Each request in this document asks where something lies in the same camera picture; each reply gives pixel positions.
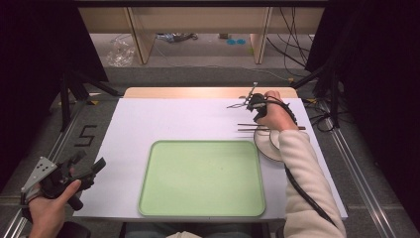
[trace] white table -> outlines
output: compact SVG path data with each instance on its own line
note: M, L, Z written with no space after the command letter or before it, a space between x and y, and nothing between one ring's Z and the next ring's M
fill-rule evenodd
M155 94L155 97L167 97L163 96L165 90L151 90L162 93ZM208 88L208 90L198 88L197 90L211 92L214 88ZM266 88L259 88L259 90L266 91ZM181 89L171 89L167 93L176 94L178 91L181 92ZM223 90L219 91L219 96L222 98L120 99L97 156L97 160L103 157L107 166L97 175L95 185L83 192L80 198L84 207L76 211L74 215L122 221L164 222L265 222L284 218L287 180L283 163L270 160L262 154L259 154L259 157L266 207L261 216L146 217L139 212L138 202L149 151L155 141L253 140L253 133L238 132L237 124L254 123L253 118L257 112L251 113L245 107L227 109L227 106L242 103L244 99L229 98ZM347 218L346 209L328 171L301 100L284 98L284 101L290 103L290 109L296 115L298 125L306 127L319 164L330 183L341 216L343 219Z

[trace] green mat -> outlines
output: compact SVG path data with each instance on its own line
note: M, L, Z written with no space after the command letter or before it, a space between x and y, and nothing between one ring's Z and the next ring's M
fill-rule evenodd
M139 210L145 216L258 216L265 202L249 141L157 141Z

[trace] floor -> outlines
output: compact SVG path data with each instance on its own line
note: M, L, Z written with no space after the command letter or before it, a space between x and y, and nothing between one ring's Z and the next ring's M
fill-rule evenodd
M123 49L129 50L133 46L133 41L130 35L91 35L92 41L95 44L98 55L106 68L110 68L110 62L107 56L114 52L114 44L117 42L127 44ZM289 38L288 35L268 35L272 43L282 51L286 50L286 43ZM299 35L298 43L301 48L310 50L312 36ZM178 43L169 43L165 40L156 40L151 57L147 64L139 64L139 59L136 55L132 58L132 63L129 67L141 68L194 68L194 67L209 67L209 68L236 68L243 71L252 71L261 74L267 74L270 77L289 82L290 80L298 80L301 75L308 72L302 71L302 66L293 59L286 58L279 53L274 46L267 43L265 46L264 58L262 64L255 64L253 51L250 45L250 39L247 35L230 35L231 41L220 39L217 34L199 34L197 40L188 39ZM295 41L290 41L291 44L296 45ZM287 54L297 61L304 62L301 52L294 47L287 47ZM289 72L278 74L272 72L270 69L287 68ZM119 85L118 78L112 78L112 83ZM298 95L301 98L313 98L311 89L314 81L307 83L302 88L299 88ZM99 117L98 115L112 115L109 108L115 106L117 103L114 99L105 98L100 106L83 109L81 118L97 117L95 125L98 127L106 127L111 120L110 117ZM308 116L316 117L320 113L319 104L308 104ZM361 188L355 182L350 173L348 164L345 163L343 150L337 146L337 139L332 133L323 133L323 129L327 129L328 125L321 122L315 125L319 129L314 129L321 145L326 162L330 168L330 172L339 190L339 194L347 206L349 218L345 220L346 229L349 237L420 237L418 231L406 215L403 207L398 202L397 197L390 189L386 180L380 172L380 169L375 166L374 159L371 157L363 137L360 135L357 125L352 123L350 114L345 114L340 118L342 127L340 133L344 135L348 149L351 151L354 160L360 167L361 172L368 184L368 187L373 194L374 200L377 200L380 208L386 214L389 225L393 235L386 236L382 234L383 228L380 224L375 224L372 219L372 211L369 210L364 197L361 196ZM34 146L30 157L38 158L39 156L48 155L53 147L56 137L56 128L60 127L60 113L59 100L52 105L52 117L46 121L45 130L40 132L40 140ZM94 143L96 147L100 147L100 137ZM70 138L66 143L73 143ZM63 150L64 155L70 155L66 149ZM1 230L0 234L4 234L8 227L8 223L12 221L19 207L17 199L19 198L19 188L29 177L30 172L34 168L34 161L23 161L22 166L15 171L15 175L11 178L8 185L3 189L0 200ZM121 229L121 222L98 222L95 220L78 220L71 217L71 209L67 210L67 217L69 220L75 220L87 226L92 231L92 237L118 237ZM275 232L282 226L282 222L272 222L267 225L270 237L275 237ZM27 234L30 225L26 225L22 234Z

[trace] gray floor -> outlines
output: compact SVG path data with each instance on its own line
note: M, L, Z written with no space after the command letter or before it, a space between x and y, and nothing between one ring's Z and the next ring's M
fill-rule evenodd
M152 56L148 64L138 64L137 56L134 57L130 67L110 67L106 60L109 52L113 51L112 41L116 38L132 45L128 35L92 35L92 40L98 51L106 72L110 79L110 85L121 92L130 86L159 86L159 85L230 85L250 86L253 81L261 85L285 86L290 78L298 79L284 69L284 57L279 54L270 44L266 45L263 63L255 64L252 55L250 40L247 35L231 35L232 40L243 39L244 45L228 45L226 40L221 40L217 35L198 35L198 40L187 40L180 43L169 44L165 41L156 41ZM282 50L283 43L277 35L268 36ZM299 43L303 48L310 49L311 40L308 36L299 36ZM300 53L293 48L288 48L287 53L302 60ZM286 65L294 73L306 74L296 62L286 59ZM315 82L309 82L299 88L301 98L313 98L311 90ZM88 87L89 92L101 92L94 87ZM61 157L67 158L80 148L76 144L87 143L89 139L79 138L82 128L86 125L95 125L96 128L90 135L94 135L92 144L83 147L87 157L82 160L82 168L93 163L100 148L101 141L105 136L106 129L111 121L111 116L117 105L117 99L103 95L95 98L99 102L96 105L84 105L78 120L70 133ZM311 104L307 107L309 117L319 115L320 112ZM6 232L8 223L18 211L20 187L29 177L38 157L47 156L59 135L60 109L59 100L52 104L51 116L46 120L43 130L40 131L39 140L34 142L31 153L15 170L9 183L3 189L0 199L0 234ZM389 187L380 169L375 166L357 125L352 123L350 114L340 117L341 132L343 133L352 153L360 165L367 182L379 201L382 209L389 219L390 226L396 237L420 237L397 197ZM337 186L341 199L346 205L349 218L345 220L349 237L380 237L380 233L365 205L360 192L355 185L343 156L336 146L331 133L324 133L314 129L322 152L330 169L333 180ZM71 217L71 209L67 210L69 220L77 221L92 231L92 237L118 237L122 226L121 222L103 220L86 220ZM282 222L270 223L271 237ZM23 234L27 234L30 225L27 225Z

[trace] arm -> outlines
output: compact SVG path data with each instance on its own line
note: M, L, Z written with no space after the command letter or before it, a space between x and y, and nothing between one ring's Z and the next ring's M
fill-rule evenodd
M80 180L75 180L56 199L37 197L30 201L29 208L33 219L30 238L56 237L64 223L64 206L77 193L80 184Z
M278 92L265 96L280 99ZM346 229L333 198L331 189L319 167L316 154L309 142L309 136L299 132L290 116L280 106L269 104L267 115L258 121L272 130L278 130L280 153L297 183L324 209L336 226L322 218L297 193L287 185L285 237L345 237Z

